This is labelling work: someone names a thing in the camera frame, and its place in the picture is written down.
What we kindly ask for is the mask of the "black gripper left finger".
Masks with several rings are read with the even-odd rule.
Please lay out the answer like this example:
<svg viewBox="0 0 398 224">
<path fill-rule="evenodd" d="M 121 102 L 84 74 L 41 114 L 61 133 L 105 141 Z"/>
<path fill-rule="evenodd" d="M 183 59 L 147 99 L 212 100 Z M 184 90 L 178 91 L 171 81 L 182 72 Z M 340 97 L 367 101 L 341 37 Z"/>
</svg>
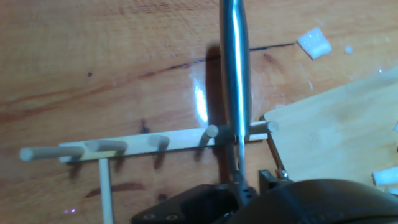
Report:
<svg viewBox="0 0 398 224">
<path fill-rule="evenodd" d="M 245 183 L 201 184 L 134 215 L 131 224 L 225 224 L 258 196 Z"/>
</svg>

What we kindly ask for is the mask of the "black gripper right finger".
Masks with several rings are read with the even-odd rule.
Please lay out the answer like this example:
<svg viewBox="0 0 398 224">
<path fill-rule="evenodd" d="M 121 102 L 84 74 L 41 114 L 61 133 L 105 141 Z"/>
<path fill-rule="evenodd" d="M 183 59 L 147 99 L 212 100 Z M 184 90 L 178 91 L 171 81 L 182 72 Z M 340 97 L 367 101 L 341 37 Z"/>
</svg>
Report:
<svg viewBox="0 0 398 224">
<path fill-rule="evenodd" d="M 283 185 L 293 183 L 290 179 L 274 177 L 268 170 L 259 171 L 259 191 L 266 192 L 268 190 L 281 187 Z"/>
</svg>

